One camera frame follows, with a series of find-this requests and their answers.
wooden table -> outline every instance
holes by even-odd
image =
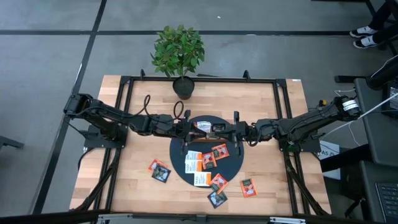
[[[120,76],[105,75],[98,99],[114,105]],[[300,80],[287,80],[293,116],[307,112]],[[127,87],[124,88],[121,109],[124,108]],[[286,117],[282,90],[281,105]],[[172,114],[179,99],[171,82],[134,81],[130,113],[142,108],[144,97],[150,94],[150,113]],[[261,118],[276,118],[275,100],[271,84],[196,82],[195,90],[185,109],[192,111],[191,118],[199,115],[219,116],[233,121],[233,111],[240,112],[241,121],[256,122]],[[112,201],[115,212],[192,213],[217,215],[291,215],[289,191],[283,155],[275,140],[261,142],[256,147],[244,143],[244,161],[241,170],[225,188],[228,201],[217,209],[211,206],[207,195],[211,189],[189,185],[174,170],[169,155],[170,139],[139,136],[129,130],[126,147],[121,154],[117,181]],[[100,176],[104,149],[94,149],[81,162],[70,208],[79,206],[96,185]],[[319,161],[310,153],[301,153],[305,184],[326,211],[329,200]],[[159,159],[171,170],[167,183],[151,177],[149,164]],[[253,178],[258,195],[244,198],[239,181]],[[108,187],[103,191],[100,208],[104,208]],[[299,211],[303,212],[300,191],[296,186]]]

black circular platform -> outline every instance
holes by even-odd
[[[216,116],[198,116],[196,118],[192,118],[191,121],[208,121],[212,124],[228,124],[222,118],[218,118]],[[220,144],[226,144],[226,147],[229,152],[229,156],[218,159],[216,161],[217,167],[203,170],[203,172],[211,172],[211,178],[213,178],[217,174],[221,174],[227,181],[232,180],[234,176],[239,172],[244,157],[244,150],[243,144],[240,142],[241,145],[241,156],[237,156],[235,154],[235,147],[234,144],[227,141],[227,142],[192,142],[188,145],[188,150],[207,153],[211,152],[211,148],[218,146]],[[186,174],[185,173],[185,155],[187,152],[181,155],[181,145],[182,140],[174,138],[171,140],[170,143],[170,158],[173,164],[175,171],[179,174],[179,176],[185,180],[190,185],[193,185],[193,174]]]

desk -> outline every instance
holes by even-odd
[[[375,222],[384,222],[376,183],[398,183],[398,168],[380,166],[366,161],[361,161],[359,164],[371,219]]]
[[[359,106],[366,112],[382,102],[382,90],[372,90],[363,78],[354,81]],[[386,165],[398,166],[397,136],[398,122],[381,113],[373,113],[363,118],[366,135],[368,137],[369,149],[373,162]]]
[[[120,78],[116,75],[104,76],[98,99],[114,105]],[[287,80],[287,89],[293,116],[307,112],[301,81]],[[173,105],[179,100],[171,82],[134,81],[130,113],[136,113],[142,108],[147,94],[151,95],[148,106],[150,113],[172,114]],[[241,121],[248,123],[256,122],[259,118],[277,117],[271,84],[196,82],[192,97],[184,103],[185,109],[192,111],[192,118],[213,115],[232,122],[234,110],[240,112]],[[244,143],[242,168],[224,190],[228,201],[217,209],[207,199],[211,189],[189,185],[177,175],[170,161],[169,145],[170,139],[138,136],[129,130],[126,147],[121,154],[112,211],[217,215],[292,214],[283,155],[277,141],[261,142],[256,147]],[[103,155],[104,149],[94,149],[82,160],[70,208],[79,206],[93,190],[100,176]],[[301,153],[300,157],[306,186],[323,209],[330,212],[319,161],[309,153]],[[153,179],[147,171],[154,159],[166,163],[171,170],[166,184]],[[239,181],[248,178],[255,180],[258,195],[244,198]],[[107,191],[106,186],[100,208],[104,208]],[[295,192],[299,211],[303,212],[300,191],[296,188]]]

person's foot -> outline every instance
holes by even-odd
[[[354,47],[357,49],[366,49],[368,47],[375,47],[377,43],[373,42],[373,36],[365,37],[361,40],[357,40],[353,42]]]
[[[364,37],[372,36],[376,32],[377,32],[377,30],[371,29],[368,26],[366,26],[366,27],[361,27],[356,30],[350,31],[349,35],[354,38],[364,38]]]

table leg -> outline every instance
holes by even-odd
[[[359,161],[372,161],[372,155],[368,144],[322,159],[320,163],[322,172],[327,172],[344,166],[353,165]]]

